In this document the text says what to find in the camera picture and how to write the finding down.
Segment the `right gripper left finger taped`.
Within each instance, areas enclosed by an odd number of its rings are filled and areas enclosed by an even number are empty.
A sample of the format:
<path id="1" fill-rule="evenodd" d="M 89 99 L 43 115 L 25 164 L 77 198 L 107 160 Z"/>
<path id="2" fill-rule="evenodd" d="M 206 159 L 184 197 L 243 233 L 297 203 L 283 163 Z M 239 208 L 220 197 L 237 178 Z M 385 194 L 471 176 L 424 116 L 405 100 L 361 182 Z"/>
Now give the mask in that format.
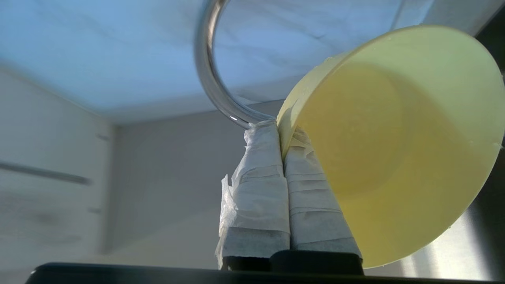
<path id="1" fill-rule="evenodd" d="M 279 133 L 273 120 L 251 124 L 245 153 L 231 177 L 221 181 L 218 267 L 232 259 L 267 260 L 290 249 L 288 185 Z"/>

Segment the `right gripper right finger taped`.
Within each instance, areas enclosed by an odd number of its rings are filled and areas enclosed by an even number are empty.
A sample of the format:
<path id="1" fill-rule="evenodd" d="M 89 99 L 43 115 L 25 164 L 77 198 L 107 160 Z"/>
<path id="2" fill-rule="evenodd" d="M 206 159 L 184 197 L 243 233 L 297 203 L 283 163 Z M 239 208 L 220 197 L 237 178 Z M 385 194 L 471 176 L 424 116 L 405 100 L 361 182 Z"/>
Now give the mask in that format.
<path id="1" fill-rule="evenodd" d="M 296 128 L 287 154 L 272 172 L 280 178 L 281 216 L 290 229 L 288 250 L 271 257 L 276 273 L 363 275 L 363 258 L 331 190 L 308 134 Z"/>

